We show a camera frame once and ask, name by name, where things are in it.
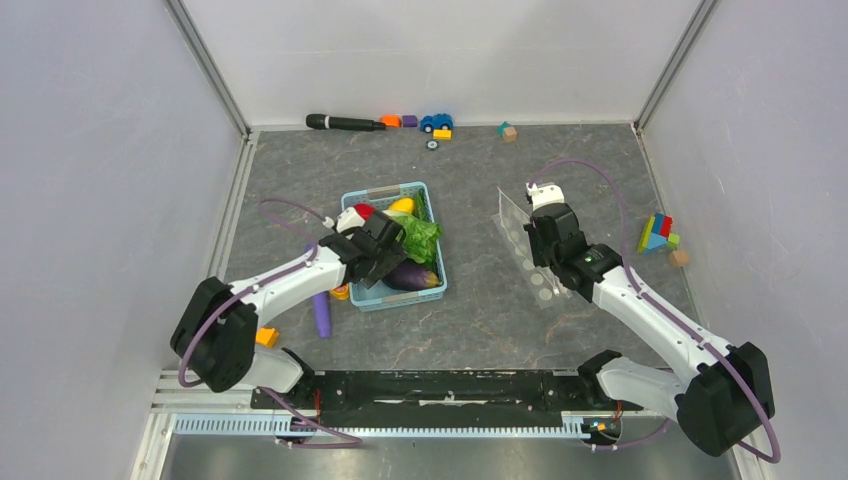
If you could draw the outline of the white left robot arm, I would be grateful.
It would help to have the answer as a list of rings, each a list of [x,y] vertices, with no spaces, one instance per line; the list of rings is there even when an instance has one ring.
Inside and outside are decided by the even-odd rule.
[[[290,308],[336,287],[372,286],[407,257],[403,227],[377,211],[357,226],[310,240],[300,256],[258,276],[201,281],[170,340],[178,381],[221,393],[239,384],[276,392],[290,407],[306,405],[314,381],[293,353],[262,347],[259,330]]]

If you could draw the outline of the purple toy eggplant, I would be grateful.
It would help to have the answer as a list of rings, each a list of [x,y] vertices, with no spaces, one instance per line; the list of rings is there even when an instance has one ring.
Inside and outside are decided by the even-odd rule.
[[[382,282],[389,288],[401,291],[422,291],[442,285],[439,276],[427,267],[411,259],[403,260]]]

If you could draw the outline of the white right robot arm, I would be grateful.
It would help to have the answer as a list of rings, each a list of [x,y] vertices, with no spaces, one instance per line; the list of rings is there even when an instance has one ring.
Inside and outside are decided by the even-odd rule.
[[[767,357],[750,342],[734,346],[694,323],[651,289],[614,249],[591,245],[563,202],[536,206],[527,224],[533,262],[568,290],[613,315],[666,362],[646,367],[605,350],[578,369],[577,392],[591,408],[632,403],[676,422],[704,453],[739,446],[777,463],[774,397]]]

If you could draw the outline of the clear dotted zip top bag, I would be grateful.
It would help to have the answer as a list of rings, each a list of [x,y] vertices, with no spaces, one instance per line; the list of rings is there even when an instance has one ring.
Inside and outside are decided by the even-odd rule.
[[[550,308],[572,298],[547,267],[538,267],[533,261],[531,244],[524,226],[529,215],[501,188],[497,189],[498,211],[492,216],[496,231],[507,250],[508,257],[516,264],[525,290],[541,309]]]

